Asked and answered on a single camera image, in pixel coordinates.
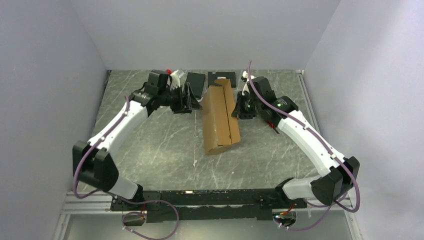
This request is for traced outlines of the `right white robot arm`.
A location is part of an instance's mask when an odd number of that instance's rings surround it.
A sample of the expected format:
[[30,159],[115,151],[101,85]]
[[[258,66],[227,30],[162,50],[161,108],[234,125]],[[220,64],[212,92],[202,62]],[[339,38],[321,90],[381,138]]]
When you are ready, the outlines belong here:
[[360,163],[354,157],[345,157],[333,148],[307,121],[288,96],[276,97],[269,80],[243,72],[244,87],[237,93],[232,116],[240,120],[260,117],[276,133],[289,136],[310,159],[317,176],[289,178],[276,188],[275,200],[289,207],[296,199],[316,199],[324,206],[338,201],[350,189],[356,189]]

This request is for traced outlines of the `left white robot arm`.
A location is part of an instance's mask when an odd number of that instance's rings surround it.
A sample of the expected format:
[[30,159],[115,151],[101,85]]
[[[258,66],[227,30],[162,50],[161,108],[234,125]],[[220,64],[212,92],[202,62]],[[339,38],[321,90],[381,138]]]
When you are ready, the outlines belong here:
[[121,110],[99,133],[75,143],[72,191],[76,198],[101,191],[122,199],[131,210],[143,205],[143,186],[119,173],[114,156],[131,132],[160,107],[169,107],[173,114],[202,109],[190,84],[181,83],[183,75],[180,69],[151,70],[147,81],[125,97]]

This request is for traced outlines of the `brown cardboard express box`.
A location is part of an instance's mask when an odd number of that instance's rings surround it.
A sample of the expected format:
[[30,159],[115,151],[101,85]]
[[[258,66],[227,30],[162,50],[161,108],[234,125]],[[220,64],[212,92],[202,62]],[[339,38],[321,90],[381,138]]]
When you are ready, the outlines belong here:
[[206,155],[218,155],[241,141],[231,81],[219,78],[210,85],[201,101],[203,147]]

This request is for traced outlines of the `red black utility knife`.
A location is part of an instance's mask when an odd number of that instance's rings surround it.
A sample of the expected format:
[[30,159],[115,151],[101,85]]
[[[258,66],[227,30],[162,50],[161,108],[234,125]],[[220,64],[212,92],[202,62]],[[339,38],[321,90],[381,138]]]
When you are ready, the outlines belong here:
[[279,134],[279,131],[277,130],[277,127],[270,121],[266,121],[267,125],[276,133]]

